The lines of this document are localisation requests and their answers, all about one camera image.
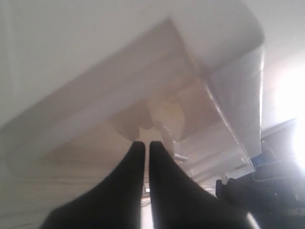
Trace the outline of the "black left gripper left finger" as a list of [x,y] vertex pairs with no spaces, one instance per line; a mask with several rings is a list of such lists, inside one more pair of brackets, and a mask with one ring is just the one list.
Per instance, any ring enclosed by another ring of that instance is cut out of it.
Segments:
[[131,144],[119,165],[97,186],[54,209],[42,229],[139,229],[145,145]]

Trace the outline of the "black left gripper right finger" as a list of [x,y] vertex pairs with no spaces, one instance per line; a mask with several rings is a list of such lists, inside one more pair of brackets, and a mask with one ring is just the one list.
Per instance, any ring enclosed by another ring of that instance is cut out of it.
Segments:
[[188,177],[162,142],[149,146],[149,183],[156,229],[257,229],[254,217],[217,199]]

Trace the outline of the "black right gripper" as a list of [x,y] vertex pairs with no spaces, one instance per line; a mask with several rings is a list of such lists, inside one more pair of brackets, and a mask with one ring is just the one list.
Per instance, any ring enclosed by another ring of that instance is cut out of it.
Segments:
[[305,172],[299,166],[294,144],[271,148],[275,157],[251,174],[227,183],[217,180],[220,200],[250,213],[262,229],[303,229],[305,227]]

